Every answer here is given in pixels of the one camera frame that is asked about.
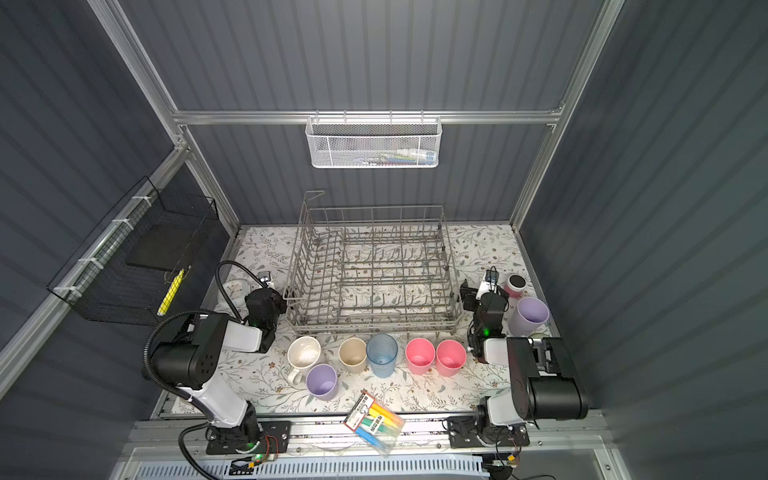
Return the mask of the lilac cup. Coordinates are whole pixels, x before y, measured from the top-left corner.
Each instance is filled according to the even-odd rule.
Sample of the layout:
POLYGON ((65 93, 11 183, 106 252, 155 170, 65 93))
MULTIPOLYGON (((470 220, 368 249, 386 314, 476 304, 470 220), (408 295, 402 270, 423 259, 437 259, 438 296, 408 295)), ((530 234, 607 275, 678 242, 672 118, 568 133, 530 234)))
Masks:
POLYGON ((518 300, 515 311, 508 321, 512 336, 526 337, 550 319, 548 306, 540 299, 522 297, 518 300))

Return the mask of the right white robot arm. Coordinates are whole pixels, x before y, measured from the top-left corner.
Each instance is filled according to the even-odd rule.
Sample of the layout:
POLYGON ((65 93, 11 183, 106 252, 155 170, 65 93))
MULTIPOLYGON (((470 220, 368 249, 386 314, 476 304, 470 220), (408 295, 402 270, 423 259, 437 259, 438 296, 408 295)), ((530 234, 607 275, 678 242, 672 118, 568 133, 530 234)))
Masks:
POLYGON ((459 301, 473 314, 467 329, 468 353, 480 363, 505 367, 509 386, 483 397, 472 415, 448 419, 453 448, 521 448, 530 444, 529 422, 587 417, 588 396, 561 338, 506 335, 502 320, 508 297, 494 284, 473 288, 463 282, 459 301))

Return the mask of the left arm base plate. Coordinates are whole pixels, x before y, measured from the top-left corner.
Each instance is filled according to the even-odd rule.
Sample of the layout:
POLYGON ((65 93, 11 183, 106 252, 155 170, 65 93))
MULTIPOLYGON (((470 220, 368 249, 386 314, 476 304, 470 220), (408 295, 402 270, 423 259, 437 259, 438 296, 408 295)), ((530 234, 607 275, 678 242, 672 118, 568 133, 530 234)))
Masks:
POLYGON ((206 430, 207 455, 283 454, 287 452, 292 423, 259 422, 258 432, 246 434, 243 427, 206 430))

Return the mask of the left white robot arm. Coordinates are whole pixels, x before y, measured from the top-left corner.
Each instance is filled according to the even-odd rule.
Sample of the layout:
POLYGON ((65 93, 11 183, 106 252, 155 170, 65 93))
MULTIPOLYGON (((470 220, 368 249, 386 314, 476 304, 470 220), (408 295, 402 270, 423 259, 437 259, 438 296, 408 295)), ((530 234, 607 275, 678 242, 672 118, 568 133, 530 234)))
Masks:
POLYGON ((237 320, 223 312, 186 311, 162 320, 143 351, 143 373, 163 390, 202 412, 212 440, 229 450, 249 452, 264 443, 252 403, 243 399, 217 371, 221 352, 267 353, 287 304, 270 287, 245 296, 248 315, 237 320))

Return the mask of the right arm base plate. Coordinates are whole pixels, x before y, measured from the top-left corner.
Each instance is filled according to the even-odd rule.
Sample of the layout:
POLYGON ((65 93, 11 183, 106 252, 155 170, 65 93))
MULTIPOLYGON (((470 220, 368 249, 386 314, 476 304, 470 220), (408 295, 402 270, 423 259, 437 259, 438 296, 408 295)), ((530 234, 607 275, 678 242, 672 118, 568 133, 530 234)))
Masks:
POLYGON ((519 449, 530 445, 527 427, 524 424, 512 426, 480 426, 478 420, 469 415, 450 416, 444 421, 450 446, 454 449, 481 447, 509 447, 519 449))

